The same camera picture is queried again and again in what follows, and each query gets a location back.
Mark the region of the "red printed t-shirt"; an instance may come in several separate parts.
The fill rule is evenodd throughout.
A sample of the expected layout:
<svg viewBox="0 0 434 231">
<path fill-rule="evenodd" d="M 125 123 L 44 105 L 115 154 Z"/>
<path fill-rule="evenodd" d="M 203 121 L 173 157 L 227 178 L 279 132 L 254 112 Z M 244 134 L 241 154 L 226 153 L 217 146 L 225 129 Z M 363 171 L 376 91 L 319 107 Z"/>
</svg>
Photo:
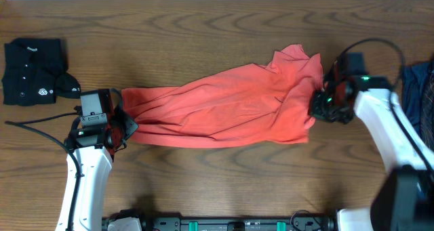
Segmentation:
<svg viewBox="0 0 434 231">
<path fill-rule="evenodd" d="M 273 54 L 267 65 L 246 64 L 180 87 L 127 88 L 124 110 L 138 124 L 132 140 L 179 148 L 230 148 L 269 141 L 305 143 L 308 114 L 322 86 L 320 54 L 301 45 Z"/>
</svg>

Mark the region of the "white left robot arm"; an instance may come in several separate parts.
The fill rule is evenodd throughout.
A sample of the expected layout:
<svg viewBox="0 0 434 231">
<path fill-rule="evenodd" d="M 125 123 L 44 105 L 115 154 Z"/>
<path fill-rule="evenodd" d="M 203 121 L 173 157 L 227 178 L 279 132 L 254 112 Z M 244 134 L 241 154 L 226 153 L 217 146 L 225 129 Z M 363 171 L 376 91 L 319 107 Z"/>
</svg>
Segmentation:
<svg viewBox="0 0 434 231">
<path fill-rule="evenodd" d="M 106 183 L 116 151 L 138 125 L 120 107 L 111 114 L 91 113 L 74 122 L 65 141 L 68 156 L 66 188 L 57 230 L 102 230 Z"/>
</svg>

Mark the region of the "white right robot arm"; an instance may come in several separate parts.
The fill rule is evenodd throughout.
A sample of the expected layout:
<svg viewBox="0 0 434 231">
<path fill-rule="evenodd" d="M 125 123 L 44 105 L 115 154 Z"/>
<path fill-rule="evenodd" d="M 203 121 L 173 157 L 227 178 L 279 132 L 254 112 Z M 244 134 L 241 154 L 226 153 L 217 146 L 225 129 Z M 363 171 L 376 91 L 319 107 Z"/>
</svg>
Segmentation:
<svg viewBox="0 0 434 231">
<path fill-rule="evenodd" d="M 433 151 L 415 132 L 387 78 L 328 81 L 313 93 L 309 114 L 331 123 L 360 119 L 387 170 L 372 204 L 337 211 L 335 230 L 433 229 Z"/>
</svg>

